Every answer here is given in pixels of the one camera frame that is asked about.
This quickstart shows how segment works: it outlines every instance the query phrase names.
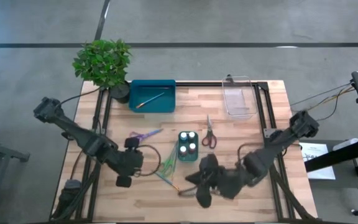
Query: black plant pot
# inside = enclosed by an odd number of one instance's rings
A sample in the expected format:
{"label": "black plant pot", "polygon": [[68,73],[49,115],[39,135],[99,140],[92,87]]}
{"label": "black plant pot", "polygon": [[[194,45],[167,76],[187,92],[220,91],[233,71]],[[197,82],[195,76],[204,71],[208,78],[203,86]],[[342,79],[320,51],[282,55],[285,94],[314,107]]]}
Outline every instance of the black plant pot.
{"label": "black plant pot", "polygon": [[110,87],[109,91],[110,96],[116,99],[119,103],[128,103],[130,86],[127,81],[125,81],[124,84],[118,84],[113,87]]}

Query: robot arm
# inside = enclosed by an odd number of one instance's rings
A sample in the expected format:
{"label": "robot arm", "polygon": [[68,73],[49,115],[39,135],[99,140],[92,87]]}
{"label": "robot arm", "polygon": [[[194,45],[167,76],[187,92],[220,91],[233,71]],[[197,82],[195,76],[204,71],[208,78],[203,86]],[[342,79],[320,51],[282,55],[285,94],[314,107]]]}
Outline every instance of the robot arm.
{"label": "robot arm", "polygon": [[101,164],[106,163],[112,170],[117,172],[119,179],[127,180],[125,184],[116,183],[120,187],[130,187],[128,179],[140,170],[143,164],[142,152],[136,149],[139,140],[136,138],[126,139],[124,152],[118,151],[118,145],[106,136],[79,127],[63,112],[60,102],[53,98],[44,97],[41,104],[34,110],[34,116],[44,123],[56,124],[66,133],[72,136],[78,146],[87,156],[96,158]]}
{"label": "robot arm", "polygon": [[263,149],[239,158],[235,169],[219,166],[216,156],[209,154],[202,158],[200,171],[187,176],[186,180],[197,185],[196,198],[204,208],[211,205],[210,189],[217,190],[222,197],[233,199],[243,186],[257,185],[267,175],[277,155],[294,141],[315,136],[318,126],[306,111],[300,111],[290,119],[289,128],[275,131],[270,136],[270,142]]}

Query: wooden tabletop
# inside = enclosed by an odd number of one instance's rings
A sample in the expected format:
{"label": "wooden tabletop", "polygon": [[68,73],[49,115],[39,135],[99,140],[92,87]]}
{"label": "wooden tabletop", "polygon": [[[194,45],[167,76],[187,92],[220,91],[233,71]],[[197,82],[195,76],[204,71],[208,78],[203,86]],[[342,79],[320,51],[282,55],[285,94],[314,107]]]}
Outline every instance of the wooden tabletop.
{"label": "wooden tabletop", "polygon": [[[291,110],[284,82],[281,80],[267,82],[277,128],[285,129],[288,127]],[[82,92],[85,93],[95,88],[91,83],[84,82]],[[91,127],[97,97],[96,92],[80,98],[75,122],[81,127]],[[265,101],[263,104],[268,121]],[[147,133],[163,128],[161,133],[150,137],[143,143],[156,147],[164,161],[170,155],[180,131],[195,131],[200,140],[206,135],[207,114],[213,122],[213,132],[218,139],[218,144],[213,151],[199,142],[200,153],[196,162],[177,161],[172,181],[180,189],[187,189],[193,185],[185,181],[185,176],[196,172],[200,159],[208,153],[215,153],[220,165],[233,168],[237,160],[236,151],[241,144],[249,144],[242,154],[263,147],[258,114],[248,120],[231,119],[226,113],[220,87],[178,87],[174,113],[133,113],[127,105],[113,101],[107,136],[120,146],[120,150],[123,150],[124,140],[131,131]],[[55,206],[60,190],[70,178],[80,150],[76,142],[69,143]],[[147,148],[142,151],[145,157],[142,169],[144,172],[151,171],[157,165],[157,155]],[[299,147],[288,148],[284,160],[292,192],[307,211],[316,217],[316,208]],[[81,180],[84,163],[85,157],[83,156],[75,172],[75,178],[78,180]],[[244,187],[234,200],[213,196],[212,205],[207,209],[201,208],[195,198],[178,197],[177,191],[156,175],[133,178],[132,186],[128,189],[116,187],[116,178],[117,174],[114,171],[106,165],[102,166],[94,222],[268,222],[277,220],[269,176],[255,187]],[[88,210],[89,196],[90,190],[85,197],[84,217]],[[280,198],[285,208],[282,192]]]}

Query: green leaves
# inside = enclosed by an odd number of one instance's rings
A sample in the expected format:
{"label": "green leaves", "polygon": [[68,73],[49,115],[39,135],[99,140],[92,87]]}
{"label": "green leaves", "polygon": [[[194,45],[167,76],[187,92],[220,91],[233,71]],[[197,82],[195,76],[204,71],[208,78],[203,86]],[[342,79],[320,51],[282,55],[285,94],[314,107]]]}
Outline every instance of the green leaves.
{"label": "green leaves", "polygon": [[72,64],[75,76],[103,87],[124,83],[127,74],[124,69],[131,62],[129,49],[130,46],[121,39],[116,42],[95,40],[91,44],[85,44]]}
{"label": "green leaves", "polygon": [[100,62],[102,62],[102,61],[103,61],[103,57],[102,57],[102,56],[100,56],[100,55],[96,55],[96,59],[98,59]]}

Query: white paper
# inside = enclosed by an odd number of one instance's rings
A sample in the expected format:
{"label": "white paper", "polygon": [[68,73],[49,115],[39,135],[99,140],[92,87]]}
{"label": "white paper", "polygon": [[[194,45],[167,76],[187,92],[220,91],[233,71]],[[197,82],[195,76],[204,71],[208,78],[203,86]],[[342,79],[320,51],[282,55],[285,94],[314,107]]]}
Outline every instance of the white paper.
{"label": "white paper", "polygon": [[[327,145],[325,144],[312,144],[304,142],[299,142],[299,144],[302,146],[302,156],[304,162],[328,153]],[[308,177],[309,179],[335,180],[335,174],[332,166],[309,172]]]}

